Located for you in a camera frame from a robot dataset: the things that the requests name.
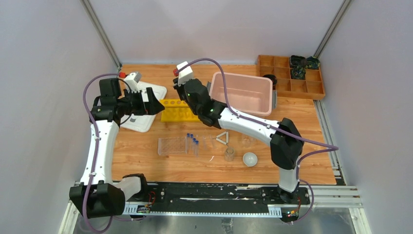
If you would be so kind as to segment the yellow test tube rack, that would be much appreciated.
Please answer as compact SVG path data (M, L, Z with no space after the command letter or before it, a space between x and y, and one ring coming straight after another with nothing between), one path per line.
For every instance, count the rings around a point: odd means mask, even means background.
M161 112L162 122L200 122L186 102L180 99L161 99L165 109Z

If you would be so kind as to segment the clear glass tube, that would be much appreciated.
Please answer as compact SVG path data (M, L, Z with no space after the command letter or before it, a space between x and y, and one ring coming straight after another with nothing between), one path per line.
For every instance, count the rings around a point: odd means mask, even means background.
M215 138L212 135L209 135L209 143L210 143L210 148L214 149L215 148Z

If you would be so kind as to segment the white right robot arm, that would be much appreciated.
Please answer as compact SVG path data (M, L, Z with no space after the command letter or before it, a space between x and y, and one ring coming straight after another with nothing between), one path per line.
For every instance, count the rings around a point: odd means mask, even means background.
M204 125L233 130L268 145L271 161L280 173L276 197L287 204L298 198L297 161L304 142L295 138L299 132L290 119L266 120L235 110L212 99L207 88L196 78L186 82L175 78L173 88Z

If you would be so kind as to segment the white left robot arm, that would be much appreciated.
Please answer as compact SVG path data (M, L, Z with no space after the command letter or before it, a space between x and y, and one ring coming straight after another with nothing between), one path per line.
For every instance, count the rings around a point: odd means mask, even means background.
M100 95L89 109L91 143L80 185L70 188L69 198L86 218L121 215L126 201L144 201L149 196L143 174L123 176L116 184L112 180L115 140L124 116L154 116L165 108L152 87L134 89L120 87L119 78L99 81Z

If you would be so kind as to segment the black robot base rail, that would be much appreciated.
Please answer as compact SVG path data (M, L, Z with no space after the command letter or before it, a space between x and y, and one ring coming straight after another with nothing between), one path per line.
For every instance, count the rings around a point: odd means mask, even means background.
M148 192L126 202L124 215L265 217L294 222L300 210L312 206L311 192L304 186L292 194L277 185L231 183L149 183Z

